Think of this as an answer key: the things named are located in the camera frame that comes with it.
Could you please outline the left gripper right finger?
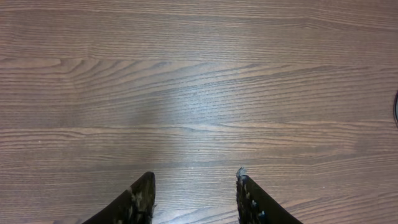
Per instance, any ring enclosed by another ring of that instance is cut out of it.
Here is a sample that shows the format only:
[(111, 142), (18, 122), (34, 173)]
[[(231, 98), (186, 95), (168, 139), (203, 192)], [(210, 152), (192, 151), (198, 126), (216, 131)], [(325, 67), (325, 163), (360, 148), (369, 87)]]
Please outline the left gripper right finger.
[(302, 224), (241, 167), (236, 173), (236, 201), (240, 224)]

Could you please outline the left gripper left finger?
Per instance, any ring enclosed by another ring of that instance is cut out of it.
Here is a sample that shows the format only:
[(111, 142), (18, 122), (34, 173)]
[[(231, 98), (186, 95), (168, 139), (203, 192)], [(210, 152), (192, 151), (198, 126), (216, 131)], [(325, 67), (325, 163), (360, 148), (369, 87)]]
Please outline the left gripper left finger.
[(146, 172), (83, 224), (151, 224), (154, 207), (155, 174)]

